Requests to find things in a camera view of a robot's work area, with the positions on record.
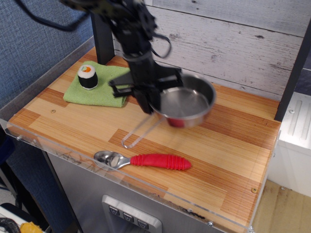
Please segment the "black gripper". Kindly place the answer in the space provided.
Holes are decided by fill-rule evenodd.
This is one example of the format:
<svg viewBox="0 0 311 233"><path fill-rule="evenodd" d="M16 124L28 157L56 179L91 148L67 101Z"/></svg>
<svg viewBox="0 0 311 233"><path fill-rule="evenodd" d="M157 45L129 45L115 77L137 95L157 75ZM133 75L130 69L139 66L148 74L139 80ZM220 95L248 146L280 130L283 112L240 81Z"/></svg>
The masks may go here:
<svg viewBox="0 0 311 233"><path fill-rule="evenodd" d="M115 97L134 95L142 111L151 114L154 109L161 108L161 91L182 86L181 69L163 67L157 64L151 52L133 56L124 54L130 71L111 81L108 85L113 89Z"/></svg>

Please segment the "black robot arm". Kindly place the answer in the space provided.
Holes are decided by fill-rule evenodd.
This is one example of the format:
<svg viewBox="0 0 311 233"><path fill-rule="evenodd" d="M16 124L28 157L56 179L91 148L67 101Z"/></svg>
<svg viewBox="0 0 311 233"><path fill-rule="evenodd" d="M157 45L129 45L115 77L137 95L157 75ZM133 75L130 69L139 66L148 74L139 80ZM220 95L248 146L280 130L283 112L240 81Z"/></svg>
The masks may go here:
<svg viewBox="0 0 311 233"><path fill-rule="evenodd" d="M160 107L160 93L182 86L181 69L157 64L151 46L156 34L155 17L142 0L63 0L62 4L98 15L108 24L121 44L123 57L130 71L111 80L114 97L133 96L143 112L150 114Z"/></svg>

